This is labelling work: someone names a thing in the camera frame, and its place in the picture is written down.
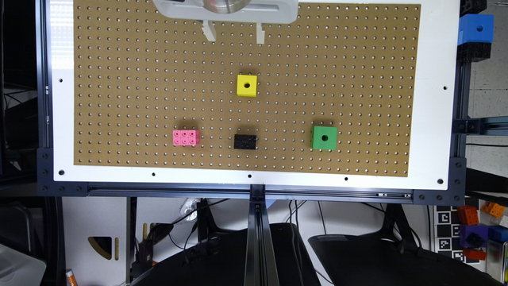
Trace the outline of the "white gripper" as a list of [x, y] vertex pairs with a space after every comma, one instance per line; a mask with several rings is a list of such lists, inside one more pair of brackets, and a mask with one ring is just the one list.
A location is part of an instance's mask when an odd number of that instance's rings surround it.
[[161, 14], [170, 18], [203, 20], [202, 31], [217, 40], [212, 21], [257, 22], [256, 43], [264, 44], [262, 23], [290, 24], [298, 14], [298, 0], [153, 0]]

